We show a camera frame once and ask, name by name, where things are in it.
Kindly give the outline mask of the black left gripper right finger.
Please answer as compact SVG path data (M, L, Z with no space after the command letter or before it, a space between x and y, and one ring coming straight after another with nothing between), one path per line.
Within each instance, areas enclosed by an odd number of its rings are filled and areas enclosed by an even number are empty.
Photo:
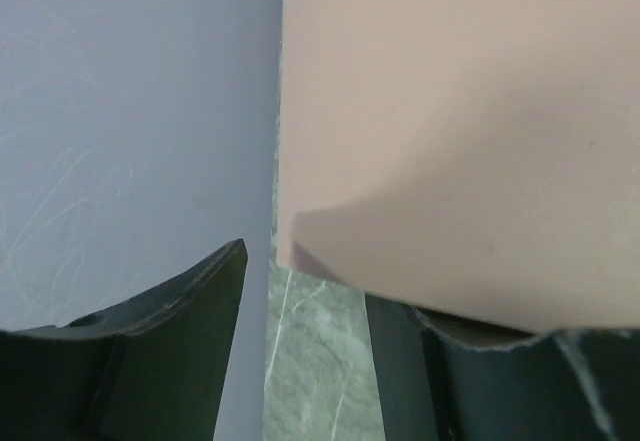
M635 440L639 333L539 335L365 299L390 440Z

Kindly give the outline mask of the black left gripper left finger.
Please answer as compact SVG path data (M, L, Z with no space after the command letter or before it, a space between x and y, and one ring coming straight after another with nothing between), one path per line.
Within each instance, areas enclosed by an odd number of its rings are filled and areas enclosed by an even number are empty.
M5 440L209 440L248 255L187 271L71 323L1 335Z

